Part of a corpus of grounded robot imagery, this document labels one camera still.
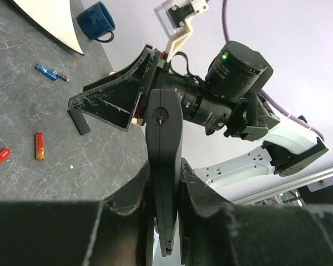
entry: black cable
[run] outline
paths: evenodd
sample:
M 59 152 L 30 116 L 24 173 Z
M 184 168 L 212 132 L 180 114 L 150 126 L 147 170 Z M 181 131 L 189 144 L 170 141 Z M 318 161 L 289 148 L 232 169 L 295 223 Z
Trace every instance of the black cable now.
M 185 61 L 186 61 L 186 72 L 188 73 L 188 75 L 189 75 L 190 77 L 194 78 L 195 75 L 192 74 L 192 73 L 190 72 L 190 69 L 189 69 L 189 58 L 188 58 L 187 54 L 185 54 L 184 52 L 178 51 L 174 56 L 176 56 L 176 55 L 181 55 L 181 56 L 185 59 Z M 171 62 L 170 62 L 170 71 L 171 71 L 174 75 L 182 76 L 183 78 L 185 77 L 184 75 L 181 75 L 180 73 L 176 72 L 176 71 L 173 69 L 173 66 L 172 66 Z

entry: gray table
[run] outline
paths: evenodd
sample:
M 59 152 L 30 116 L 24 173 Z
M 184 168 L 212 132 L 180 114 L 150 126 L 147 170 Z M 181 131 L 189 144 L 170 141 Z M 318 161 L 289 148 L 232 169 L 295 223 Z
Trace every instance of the gray table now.
M 0 165 L 0 200 L 101 199 L 131 179 L 147 159 L 143 133 L 121 132 L 86 116 L 92 129 L 80 136 L 67 113 L 68 99 L 112 70 L 102 46 L 88 40 L 75 17 L 85 52 L 53 40 L 10 1 L 0 0 L 0 148 L 12 150 Z M 50 81 L 36 63 L 69 76 Z M 44 161 L 34 159 L 34 134 L 44 133 Z

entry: mounting plate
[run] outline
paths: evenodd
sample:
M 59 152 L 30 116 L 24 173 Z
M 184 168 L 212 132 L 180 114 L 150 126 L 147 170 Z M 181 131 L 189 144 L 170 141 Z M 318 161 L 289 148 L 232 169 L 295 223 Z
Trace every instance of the mounting plate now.
M 315 191 L 321 190 L 322 188 L 329 187 L 332 185 L 333 185 L 333 176 L 323 179 L 321 181 L 309 184 L 309 185 L 307 185 L 307 187 L 309 188 L 309 190 L 311 192 L 315 192 Z

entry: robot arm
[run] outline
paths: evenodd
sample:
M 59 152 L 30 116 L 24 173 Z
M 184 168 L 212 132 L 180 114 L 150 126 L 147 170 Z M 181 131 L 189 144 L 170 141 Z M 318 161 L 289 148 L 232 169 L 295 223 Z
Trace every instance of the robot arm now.
M 195 174 L 210 187 L 217 189 L 255 176 L 293 175 L 328 151 L 313 131 L 288 119 L 277 110 L 280 123 L 261 140 L 262 146 L 217 165 L 197 168 Z

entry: blue mug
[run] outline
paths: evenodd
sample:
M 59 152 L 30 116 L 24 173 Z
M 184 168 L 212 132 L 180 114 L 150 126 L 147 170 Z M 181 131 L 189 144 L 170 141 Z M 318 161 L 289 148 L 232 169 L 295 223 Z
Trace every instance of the blue mug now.
M 78 24 L 84 34 L 91 40 L 109 43 L 115 37 L 112 32 L 116 29 L 115 23 L 106 6 L 100 1 L 79 14 Z M 98 39 L 108 33 L 111 33 L 111 37 L 108 40 Z

